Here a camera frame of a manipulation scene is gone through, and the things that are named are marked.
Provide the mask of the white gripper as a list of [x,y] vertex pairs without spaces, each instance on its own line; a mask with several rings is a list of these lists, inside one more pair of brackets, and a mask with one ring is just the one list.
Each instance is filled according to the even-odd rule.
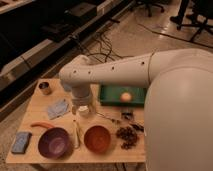
[[90,107],[93,103],[93,94],[89,85],[73,87],[71,90],[72,113],[76,114],[81,106]]

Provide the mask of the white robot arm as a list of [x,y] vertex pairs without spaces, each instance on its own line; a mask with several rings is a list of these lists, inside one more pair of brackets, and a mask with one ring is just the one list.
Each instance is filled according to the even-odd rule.
[[145,87],[147,171],[213,171],[213,53],[176,49],[91,65],[85,55],[59,72],[74,104],[92,84]]

